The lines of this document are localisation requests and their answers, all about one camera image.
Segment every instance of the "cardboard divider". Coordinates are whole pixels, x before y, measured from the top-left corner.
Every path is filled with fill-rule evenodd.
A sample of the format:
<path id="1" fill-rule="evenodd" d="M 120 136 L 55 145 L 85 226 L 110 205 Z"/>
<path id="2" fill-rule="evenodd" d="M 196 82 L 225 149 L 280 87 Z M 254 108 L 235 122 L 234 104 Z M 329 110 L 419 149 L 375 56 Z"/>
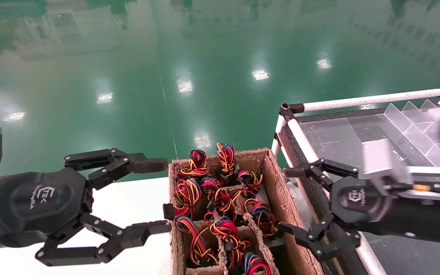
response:
<path id="1" fill-rule="evenodd" d="M 265 174 L 263 182 L 271 211 L 274 212 L 278 221 L 307 229 L 298 215 L 276 158 L 270 150 L 268 151 L 264 155 Z M 284 234 L 283 243 L 283 246 L 277 247 L 274 249 L 276 251 L 273 251 L 274 263 L 280 269 L 281 275 L 323 274 L 320 263 L 309 250 L 296 244 L 293 235 Z"/>
<path id="2" fill-rule="evenodd" d="M 276 158 L 268 148 L 259 150 L 240 151 L 235 153 L 235 160 L 241 169 L 260 172 L 263 170 L 262 182 L 267 193 L 271 211 L 276 215 L 279 221 L 291 223 L 301 228 L 306 228 L 298 215 L 295 204 L 291 198 L 290 192 L 286 186 L 283 174 L 279 168 Z M 207 157 L 207 167 L 210 173 L 216 175 L 220 171 L 220 158 L 217 155 L 209 155 Z M 173 160 L 169 165 L 169 194 L 170 202 L 174 200 L 174 190 L 176 188 L 176 176 L 178 170 L 188 167 L 189 160 Z M 228 193 L 235 193 L 242 190 L 243 185 L 226 187 Z M 236 207 L 236 213 L 242 215 L 241 207 Z M 273 275 L 323 275 L 320 264 L 313 257 L 310 251 L 304 247 L 296 245 L 292 235 L 285 234 L 283 236 L 283 245 L 269 249 L 262 238 L 262 232 L 255 225 L 252 216 L 247 213 L 243 214 L 244 221 L 248 226 L 241 226 L 244 237 L 255 242 L 257 246 L 255 252 L 259 253 L 271 268 Z M 197 226 L 206 225 L 204 221 L 194 222 Z M 222 240 L 218 238 L 218 257 L 219 265 L 208 268 L 187 268 L 186 261 L 189 257 L 189 245 L 185 244 L 185 240 L 173 223 L 171 232 L 171 253 L 172 253 L 172 271 L 173 275 L 228 275 L 227 257 L 225 246 Z"/>

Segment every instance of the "green floor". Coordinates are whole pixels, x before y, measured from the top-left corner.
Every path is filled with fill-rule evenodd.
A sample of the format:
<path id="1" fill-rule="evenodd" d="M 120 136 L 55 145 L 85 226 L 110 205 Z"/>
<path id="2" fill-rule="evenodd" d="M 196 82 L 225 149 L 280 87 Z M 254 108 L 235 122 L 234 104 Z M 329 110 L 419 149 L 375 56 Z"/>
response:
<path id="1" fill-rule="evenodd" d="M 435 87 L 438 0 L 0 0 L 0 175 L 269 147 L 283 102 Z"/>

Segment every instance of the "black connector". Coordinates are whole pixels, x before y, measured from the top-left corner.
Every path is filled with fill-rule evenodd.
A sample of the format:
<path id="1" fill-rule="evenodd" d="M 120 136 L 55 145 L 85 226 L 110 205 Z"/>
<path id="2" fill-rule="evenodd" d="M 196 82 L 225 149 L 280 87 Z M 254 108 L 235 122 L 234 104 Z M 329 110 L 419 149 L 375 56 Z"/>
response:
<path id="1" fill-rule="evenodd" d="M 213 212 L 215 210 L 215 204 L 213 202 L 214 198 L 212 197 L 212 199 L 208 202 L 208 205 L 206 206 L 206 209 L 208 210 L 208 212 Z"/>
<path id="2" fill-rule="evenodd" d="M 232 248 L 234 248 L 234 244 L 231 242 L 225 243 L 225 251 L 232 251 Z"/>
<path id="3" fill-rule="evenodd" d="M 174 207 L 173 204 L 163 204 L 162 211 L 164 212 L 164 219 L 174 221 Z"/>

